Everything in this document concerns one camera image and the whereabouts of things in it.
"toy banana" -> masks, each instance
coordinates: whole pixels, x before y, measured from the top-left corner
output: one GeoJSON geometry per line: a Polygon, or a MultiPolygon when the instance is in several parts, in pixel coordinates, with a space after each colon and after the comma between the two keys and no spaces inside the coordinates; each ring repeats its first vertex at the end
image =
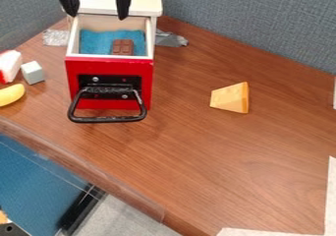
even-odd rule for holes
{"type": "Polygon", "coordinates": [[[24,94],[25,87],[22,84],[16,84],[7,88],[0,89],[0,107],[17,101],[24,94]]]}

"drawer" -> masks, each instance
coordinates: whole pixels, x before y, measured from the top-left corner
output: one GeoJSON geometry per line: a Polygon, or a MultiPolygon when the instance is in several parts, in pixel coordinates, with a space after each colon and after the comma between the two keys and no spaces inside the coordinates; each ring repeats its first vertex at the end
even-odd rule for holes
{"type": "MultiPolygon", "coordinates": [[[[145,107],[149,109],[155,32],[153,24],[154,21],[148,17],[128,17],[123,21],[111,15],[79,14],[75,17],[65,59],[71,98],[74,99],[81,89],[87,87],[86,85],[92,85],[94,80],[99,80],[99,84],[105,85],[125,83],[135,85],[145,107]],[[82,54],[80,53],[81,30],[142,30],[145,51],[142,56],[82,54]]],[[[132,97],[94,96],[96,95],[81,98],[78,108],[139,109],[138,103],[132,97]]]]}
{"type": "Polygon", "coordinates": [[[75,17],[67,50],[67,57],[91,57],[103,59],[153,59],[153,33],[156,31],[153,22],[148,17],[128,17],[119,21],[117,16],[79,14],[75,17]],[[145,34],[146,53],[144,56],[97,55],[81,54],[81,30],[110,31],[110,30],[142,30],[145,34]]]}

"white drawer top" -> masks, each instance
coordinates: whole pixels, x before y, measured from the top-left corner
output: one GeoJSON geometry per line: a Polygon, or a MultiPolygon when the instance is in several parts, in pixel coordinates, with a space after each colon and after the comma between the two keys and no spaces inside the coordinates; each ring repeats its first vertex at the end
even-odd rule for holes
{"type": "MultiPolygon", "coordinates": [[[[79,13],[117,15],[116,0],[81,0],[79,13]]],[[[162,1],[132,0],[129,15],[159,17],[162,15],[162,1]]]]}

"open drawer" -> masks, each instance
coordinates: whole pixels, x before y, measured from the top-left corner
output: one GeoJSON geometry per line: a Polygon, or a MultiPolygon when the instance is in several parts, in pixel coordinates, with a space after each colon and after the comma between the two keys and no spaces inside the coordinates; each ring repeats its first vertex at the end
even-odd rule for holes
{"type": "Polygon", "coordinates": [[[66,69],[72,100],[87,87],[108,87],[108,93],[88,90],[81,96],[77,108],[139,109],[138,96],[146,109],[150,108],[155,26],[148,17],[128,17],[119,21],[111,15],[79,14],[75,17],[66,55],[66,69]],[[142,30],[145,51],[140,56],[80,53],[81,30],[95,32],[142,30]],[[137,93],[109,93],[111,89],[129,89],[137,93]]]}
{"type": "Polygon", "coordinates": [[[92,58],[115,58],[115,59],[152,59],[154,41],[152,40],[153,27],[151,19],[148,17],[128,17],[119,21],[117,16],[79,14],[75,17],[68,45],[68,57],[92,57],[92,58]],[[143,56],[120,56],[120,55],[99,55],[81,54],[81,30],[92,30],[96,32],[114,30],[142,30],[145,40],[145,55],[143,56]]]}

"blue fabric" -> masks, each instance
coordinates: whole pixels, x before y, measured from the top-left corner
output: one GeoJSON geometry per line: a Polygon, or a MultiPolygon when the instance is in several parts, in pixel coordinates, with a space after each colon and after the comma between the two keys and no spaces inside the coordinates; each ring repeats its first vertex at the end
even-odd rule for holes
{"type": "Polygon", "coordinates": [[[0,206],[33,236],[53,236],[87,182],[0,134],[0,206]]]}
{"type": "Polygon", "coordinates": [[[95,32],[82,29],[80,53],[110,55],[115,39],[131,39],[135,45],[135,56],[146,55],[144,33],[142,30],[95,32]]]}

